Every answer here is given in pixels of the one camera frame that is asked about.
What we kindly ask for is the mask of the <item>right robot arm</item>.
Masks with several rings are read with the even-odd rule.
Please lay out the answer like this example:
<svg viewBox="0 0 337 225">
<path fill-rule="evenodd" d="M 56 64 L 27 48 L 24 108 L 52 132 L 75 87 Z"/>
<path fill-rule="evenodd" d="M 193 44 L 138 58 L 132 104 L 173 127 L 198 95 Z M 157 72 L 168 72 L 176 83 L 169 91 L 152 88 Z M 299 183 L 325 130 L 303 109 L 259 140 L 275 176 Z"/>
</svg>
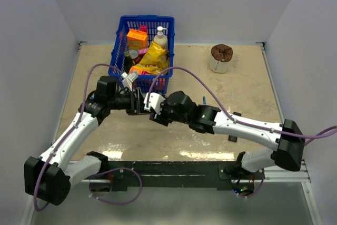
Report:
<svg viewBox="0 0 337 225">
<path fill-rule="evenodd" d="M 218 107 L 197 105 L 182 91 L 168 97 L 147 93 L 144 108 L 151 112 L 152 121 L 164 126 L 180 122 L 198 133 L 235 136 L 262 145 L 261 150 L 238 155 L 234 172 L 240 179 L 275 165 L 294 172 L 301 169 L 305 140 L 292 120 L 283 123 L 251 120 L 225 113 Z"/>
</svg>

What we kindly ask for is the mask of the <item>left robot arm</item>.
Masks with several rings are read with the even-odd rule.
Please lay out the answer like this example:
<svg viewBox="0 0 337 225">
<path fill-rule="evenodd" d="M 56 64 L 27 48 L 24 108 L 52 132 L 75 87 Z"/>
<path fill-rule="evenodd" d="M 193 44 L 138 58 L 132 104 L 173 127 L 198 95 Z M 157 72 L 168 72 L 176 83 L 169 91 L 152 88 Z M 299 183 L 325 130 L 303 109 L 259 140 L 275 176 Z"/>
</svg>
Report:
<svg viewBox="0 0 337 225">
<path fill-rule="evenodd" d="M 123 89 L 112 76 L 101 76 L 96 90 L 85 97 L 72 123 L 38 158 L 24 163 L 24 189 L 55 206 L 61 204 L 70 189 L 94 175 L 98 179 L 109 173 L 107 156 L 90 152 L 78 162 L 70 163 L 74 153 L 96 130 L 112 110 L 125 110 L 129 115 L 143 113 L 143 96 L 134 84 L 136 74 L 122 74 Z"/>
</svg>

